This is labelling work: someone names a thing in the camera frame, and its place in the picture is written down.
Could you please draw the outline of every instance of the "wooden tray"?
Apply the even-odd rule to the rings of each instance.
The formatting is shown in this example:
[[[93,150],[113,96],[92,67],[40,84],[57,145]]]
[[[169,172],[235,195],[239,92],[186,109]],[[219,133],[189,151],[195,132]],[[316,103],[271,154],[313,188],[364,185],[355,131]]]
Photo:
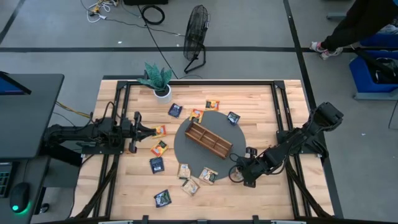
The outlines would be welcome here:
[[[225,159],[232,149],[232,144],[229,141],[212,133],[196,122],[191,122],[187,130],[185,130],[185,135],[222,159]]]

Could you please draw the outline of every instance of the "person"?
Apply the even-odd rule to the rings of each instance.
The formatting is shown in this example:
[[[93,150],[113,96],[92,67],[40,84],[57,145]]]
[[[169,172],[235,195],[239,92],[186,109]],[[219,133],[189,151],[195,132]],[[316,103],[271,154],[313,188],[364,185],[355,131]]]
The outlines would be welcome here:
[[[312,42],[310,49],[323,60],[337,56],[343,47],[370,37],[398,16],[398,0],[355,0],[332,35],[323,42]]]

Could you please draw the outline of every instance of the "wooden tabletop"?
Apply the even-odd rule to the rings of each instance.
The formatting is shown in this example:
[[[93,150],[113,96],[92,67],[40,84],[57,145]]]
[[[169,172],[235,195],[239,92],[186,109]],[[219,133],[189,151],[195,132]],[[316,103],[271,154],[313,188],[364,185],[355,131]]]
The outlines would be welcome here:
[[[114,100],[116,83],[117,80],[101,82],[95,107],[96,118],[102,117],[107,102]],[[300,80],[285,80],[285,85],[294,126],[301,127],[308,119],[302,84]],[[279,91],[278,94],[280,107],[283,108]],[[205,108],[206,100],[220,100],[219,112],[228,114],[234,111],[241,116],[239,126],[245,135],[246,145],[257,148],[258,153],[277,144],[277,122],[269,85],[179,85],[172,86],[172,97],[172,103],[183,106],[178,119],[167,114],[172,103],[160,105],[152,90],[144,86],[131,87],[127,117],[132,120],[134,112],[139,111],[144,126],[165,124],[167,135],[161,140],[169,145],[169,149],[162,156],[165,171],[152,174],[149,159],[155,155],[150,148],[159,139],[147,138],[138,142],[136,154],[131,154],[127,149],[128,144],[125,145],[124,154],[119,160],[111,219],[140,220],[143,215],[149,215],[151,220],[250,220],[253,215],[259,215],[263,220],[292,219],[294,216],[285,172],[261,176],[257,179],[255,189],[234,184],[227,177],[217,180],[214,185],[193,178],[201,186],[193,197],[180,188],[183,180],[176,176],[178,161],[174,154],[175,133],[193,108]],[[287,129],[284,114],[282,117]],[[82,210],[95,192],[102,158],[100,155],[94,156],[81,168],[72,216]],[[320,159],[314,154],[303,154],[300,158],[308,190],[325,211],[333,214]],[[156,208],[154,195],[165,189],[169,190],[172,203]],[[297,188],[296,194],[300,214],[304,215]],[[105,201],[106,192],[100,215],[104,213]]]

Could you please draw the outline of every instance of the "potted plant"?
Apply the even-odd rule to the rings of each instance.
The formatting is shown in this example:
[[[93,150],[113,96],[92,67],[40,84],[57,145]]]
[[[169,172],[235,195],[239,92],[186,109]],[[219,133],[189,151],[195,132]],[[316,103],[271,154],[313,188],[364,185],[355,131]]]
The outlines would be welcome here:
[[[165,71],[164,68],[162,68],[162,71],[159,71],[155,64],[154,66],[150,66],[148,63],[145,63],[145,67],[146,70],[144,72],[149,79],[139,78],[137,81],[154,90],[158,103],[166,104],[170,102],[172,100],[172,89],[168,83],[172,78],[172,71]]]

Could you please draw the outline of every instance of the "monitor screen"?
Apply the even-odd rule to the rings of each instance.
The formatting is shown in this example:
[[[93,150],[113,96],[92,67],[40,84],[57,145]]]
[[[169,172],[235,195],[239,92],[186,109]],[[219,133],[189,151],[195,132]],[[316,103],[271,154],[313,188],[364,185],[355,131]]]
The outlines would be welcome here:
[[[24,95],[30,90],[10,78],[6,73],[0,72],[0,95]]]

